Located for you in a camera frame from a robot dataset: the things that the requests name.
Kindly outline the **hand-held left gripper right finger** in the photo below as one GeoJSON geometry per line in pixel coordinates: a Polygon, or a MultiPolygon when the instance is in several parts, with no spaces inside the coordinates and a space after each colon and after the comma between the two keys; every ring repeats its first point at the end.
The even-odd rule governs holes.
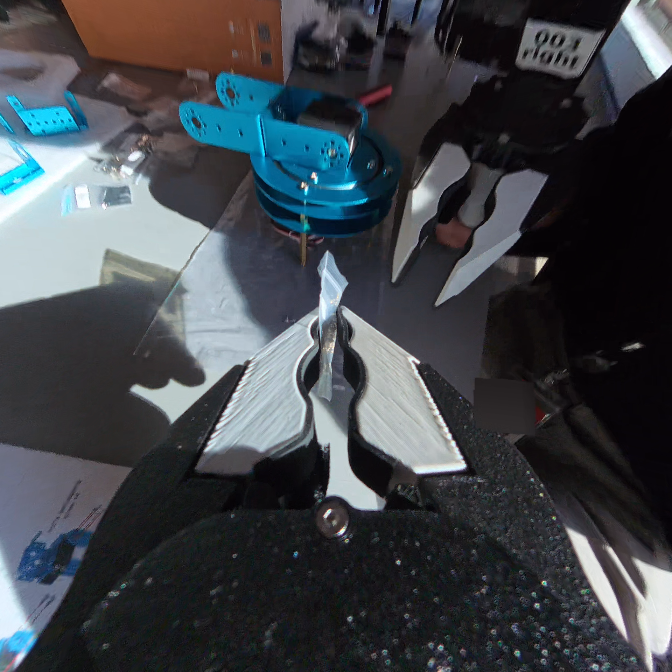
{"type": "Polygon", "coordinates": [[[468,464],[421,376],[420,361],[348,308],[337,311],[343,374],[354,391],[348,459],[357,477],[434,477],[468,464]]]}

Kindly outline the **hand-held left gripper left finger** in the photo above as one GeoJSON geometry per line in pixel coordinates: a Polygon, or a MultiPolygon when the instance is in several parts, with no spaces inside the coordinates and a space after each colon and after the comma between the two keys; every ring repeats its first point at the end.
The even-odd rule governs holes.
{"type": "Polygon", "coordinates": [[[315,309],[245,364],[196,465],[202,475],[247,476],[267,459],[307,447],[315,437],[309,393],[320,375],[315,309]]]}

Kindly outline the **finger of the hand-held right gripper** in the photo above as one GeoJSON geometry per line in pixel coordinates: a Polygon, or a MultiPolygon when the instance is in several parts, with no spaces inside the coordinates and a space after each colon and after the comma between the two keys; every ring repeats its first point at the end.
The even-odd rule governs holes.
{"type": "Polygon", "coordinates": [[[455,263],[434,307],[464,291],[517,242],[525,217],[547,179],[548,175],[539,171],[516,171],[500,177],[491,192],[491,215],[472,232],[471,247],[455,263]]]}
{"type": "Polygon", "coordinates": [[[421,248],[423,228],[439,214],[441,198],[447,191],[452,196],[466,183],[470,166],[471,161],[462,146],[445,142],[415,186],[408,190],[392,256],[393,284],[401,281],[414,253],[421,248]]]}

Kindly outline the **blue toy robot arm base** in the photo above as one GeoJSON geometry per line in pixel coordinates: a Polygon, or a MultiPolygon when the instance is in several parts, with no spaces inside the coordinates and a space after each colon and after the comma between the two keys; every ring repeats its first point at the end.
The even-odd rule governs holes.
{"type": "Polygon", "coordinates": [[[188,135],[250,158],[256,196],[299,237],[351,237],[390,213],[399,152],[355,99],[222,72],[219,105],[180,104],[188,135]]]}

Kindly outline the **large clear plastic bag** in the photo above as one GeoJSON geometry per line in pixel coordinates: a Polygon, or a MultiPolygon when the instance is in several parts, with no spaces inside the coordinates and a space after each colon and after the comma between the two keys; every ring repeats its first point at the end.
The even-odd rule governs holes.
{"type": "Polygon", "coordinates": [[[143,346],[152,349],[173,333],[201,366],[225,368],[318,307],[325,251],[348,281],[342,304],[375,324],[389,282],[392,225],[391,213],[365,233],[325,239],[302,267],[298,245],[273,230],[248,172],[180,271],[107,251],[102,283],[149,290],[155,307],[141,331],[143,346]]]}

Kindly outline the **small clear screw bag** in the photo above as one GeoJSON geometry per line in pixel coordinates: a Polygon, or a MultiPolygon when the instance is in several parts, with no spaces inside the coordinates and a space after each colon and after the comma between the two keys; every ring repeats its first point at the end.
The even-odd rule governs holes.
{"type": "Polygon", "coordinates": [[[320,340],[319,375],[317,394],[331,401],[333,394],[333,356],[338,335],[337,312],[341,298],[348,286],[339,271],[333,254],[326,251],[318,265],[321,291],[318,304],[318,336],[320,340]]]}

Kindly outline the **grey desk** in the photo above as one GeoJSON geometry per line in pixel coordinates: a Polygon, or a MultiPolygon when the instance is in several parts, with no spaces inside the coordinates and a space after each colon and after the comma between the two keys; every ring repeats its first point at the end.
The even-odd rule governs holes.
{"type": "MultiPolygon", "coordinates": [[[[424,382],[465,446],[461,435],[474,430],[460,429],[455,418],[482,377],[491,298],[524,276],[509,269],[517,257],[504,253],[434,307],[467,249],[444,247],[431,233],[401,281],[391,282],[423,138],[477,79],[492,75],[461,63],[446,85],[445,69],[433,53],[407,63],[386,111],[367,111],[370,127],[402,162],[389,213],[389,283],[375,324],[343,305],[343,297],[339,308],[420,361],[424,382]]],[[[321,553],[326,547],[327,559],[314,562],[317,567],[347,556],[362,511],[377,516],[396,478],[412,489],[431,478],[354,475],[348,459],[354,391],[343,374],[338,335],[332,400],[318,396],[318,381],[309,393],[315,437],[307,447],[263,460],[247,476],[196,472],[246,362],[270,341],[241,362],[213,368],[201,366],[173,333],[148,349],[140,338],[155,307],[149,290],[103,284],[102,270],[105,253],[115,251],[180,271],[218,222],[251,172],[250,158],[197,143],[186,177],[168,181],[156,168],[132,189],[130,206],[62,217],[56,209],[62,190],[53,186],[1,227],[7,234],[1,238],[1,445],[131,469],[70,589],[15,671],[243,670],[234,644],[212,644],[207,653],[207,639],[226,638],[208,624],[210,604],[220,602],[224,618],[237,622],[233,630],[259,621],[251,628],[252,668],[282,669],[289,658],[301,670],[317,669],[317,660],[329,655],[300,652],[287,636],[288,652],[275,656],[279,663],[260,661],[275,638],[264,635],[268,622],[274,629],[279,621],[293,638],[307,635],[314,642],[308,648],[339,637],[331,606],[317,603],[333,602],[342,580],[310,579],[317,587],[298,597],[301,580],[292,578],[292,565],[298,560],[299,571],[309,572],[312,561],[301,559],[305,548],[321,553]]]]}

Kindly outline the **person's right hand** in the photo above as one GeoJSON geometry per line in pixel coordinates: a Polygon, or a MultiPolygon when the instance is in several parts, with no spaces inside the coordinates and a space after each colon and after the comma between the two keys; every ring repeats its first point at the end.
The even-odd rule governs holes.
{"type": "Polygon", "coordinates": [[[437,223],[434,229],[437,243],[451,249],[465,248],[472,233],[473,230],[457,218],[452,218],[447,223],[437,223]]]}

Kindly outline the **white instruction booklet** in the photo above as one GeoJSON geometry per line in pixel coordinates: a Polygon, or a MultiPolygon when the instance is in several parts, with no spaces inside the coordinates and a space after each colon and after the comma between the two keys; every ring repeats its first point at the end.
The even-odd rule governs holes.
{"type": "Polygon", "coordinates": [[[130,468],[1,445],[1,670],[55,615],[130,468]]]}

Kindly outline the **pile of small hardware bags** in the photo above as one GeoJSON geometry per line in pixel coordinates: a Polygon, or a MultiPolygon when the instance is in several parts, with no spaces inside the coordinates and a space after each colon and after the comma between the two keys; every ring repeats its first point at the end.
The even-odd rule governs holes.
{"type": "Polygon", "coordinates": [[[155,96],[147,85],[108,71],[92,80],[103,102],[120,102],[131,124],[91,157],[93,169],[113,183],[69,184],[61,195],[61,215],[109,210],[132,204],[132,184],[149,178],[159,164],[190,169],[199,145],[181,125],[180,100],[155,96]]]}

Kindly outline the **orange and white cardboard box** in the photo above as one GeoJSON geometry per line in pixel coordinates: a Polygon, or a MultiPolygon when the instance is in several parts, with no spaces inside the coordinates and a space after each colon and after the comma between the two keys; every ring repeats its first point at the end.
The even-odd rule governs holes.
{"type": "Polygon", "coordinates": [[[164,71],[285,83],[293,38],[280,1],[63,1],[89,56],[164,71]]]}

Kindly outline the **blue plain U bracket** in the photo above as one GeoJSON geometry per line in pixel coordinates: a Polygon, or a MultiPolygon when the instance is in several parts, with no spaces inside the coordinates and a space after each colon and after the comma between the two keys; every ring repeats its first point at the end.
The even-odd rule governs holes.
{"type": "Polygon", "coordinates": [[[1,171],[1,195],[8,196],[43,176],[45,171],[38,161],[18,142],[6,139],[4,144],[12,150],[18,160],[17,165],[1,171]]]}

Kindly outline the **blue perforated U bracket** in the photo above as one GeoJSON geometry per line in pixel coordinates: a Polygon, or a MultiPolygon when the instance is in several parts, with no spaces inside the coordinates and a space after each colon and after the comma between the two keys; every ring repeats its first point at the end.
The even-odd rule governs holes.
{"type": "Polygon", "coordinates": [[[25,107],[18,97],[6,96],[6,101],[19,118],[27,133],[33,137],[51,137],[78,133],[89,129],[88,120],[77,98],[70,91],[64,92],[63,105],[25,107]]]}

